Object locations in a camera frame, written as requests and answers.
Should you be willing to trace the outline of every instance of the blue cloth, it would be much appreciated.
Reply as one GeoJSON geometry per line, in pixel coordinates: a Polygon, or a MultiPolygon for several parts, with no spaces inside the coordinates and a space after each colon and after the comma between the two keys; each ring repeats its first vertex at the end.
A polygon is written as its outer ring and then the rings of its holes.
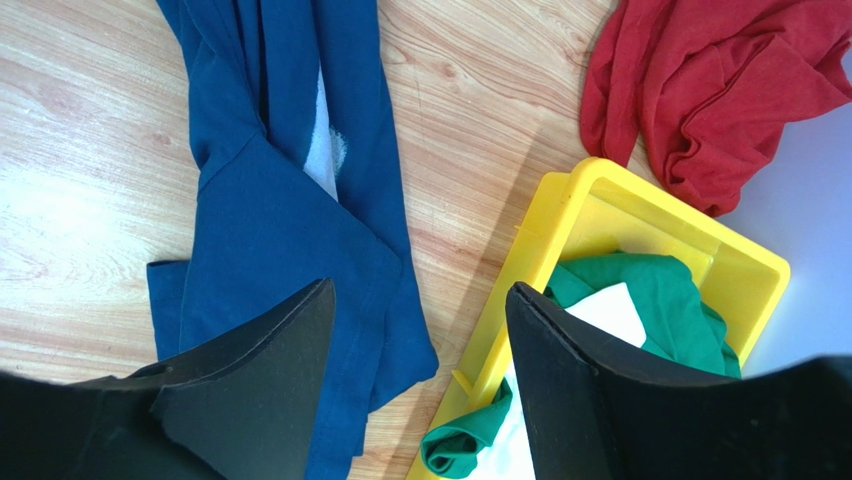
{"type": "Polygon", "coordinates": [[[159,4],[183,49],[201,176],[192,259],[148,267],[158,356],[331,277],[337,315],[306,477],[346,478],[368,412],[438,366],[411,260],[376,3],[159,4]]]}

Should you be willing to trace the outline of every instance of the rolled green cloth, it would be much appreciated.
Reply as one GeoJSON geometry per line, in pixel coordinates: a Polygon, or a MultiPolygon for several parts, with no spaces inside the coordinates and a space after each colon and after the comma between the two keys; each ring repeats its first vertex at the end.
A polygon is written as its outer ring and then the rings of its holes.
{"type": "Polygon", "coordinates": [[[494,443],[512,403],[512,389],[500,384],[491,405],[435,428],[420,442],[423,463],[444,478],[466,478],[476,468],[476,454],[494,443]]]}
{"type": "Polygon", "coordinates": [[[545,295],[568,308],[598,290],[626,283],[645,327],[642,350],[705,372],[740,378],[728,326],[701,301],[692,273],[664,255],[613,253],[560,262],[545,295]]]}

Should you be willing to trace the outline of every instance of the red fabric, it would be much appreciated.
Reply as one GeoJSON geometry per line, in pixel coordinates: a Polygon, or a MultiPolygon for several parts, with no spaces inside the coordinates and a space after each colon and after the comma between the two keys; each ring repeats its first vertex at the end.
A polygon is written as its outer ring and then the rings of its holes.
{"type": "Polygon", "coordinates": [[[583,144],[626,165],[641,129],[672,194],[727,213],[786,122],[852,100],[850,36],[852,0],[622,0],[589,64],[583,144]]]}

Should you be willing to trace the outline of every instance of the yellow plastic container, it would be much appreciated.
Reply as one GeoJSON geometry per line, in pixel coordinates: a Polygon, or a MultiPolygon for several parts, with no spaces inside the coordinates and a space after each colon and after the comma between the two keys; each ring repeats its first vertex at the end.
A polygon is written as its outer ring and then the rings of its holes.
{"type": "MultiPolygon", "coordinates": [[[[741,364],[790,282],[790,266],[783,258],[609,160],[590,158],[571,173],[549,173],[518,229],[430,429],[494,398],[512,357],[505,302],[515,282],[542,291],[558,261],[616,249],[672,255],[685,263],[704,302],[727,322],[727,340],[741,364]]],[[[439,477],[417,455],[406,478],[439,477]]]]}

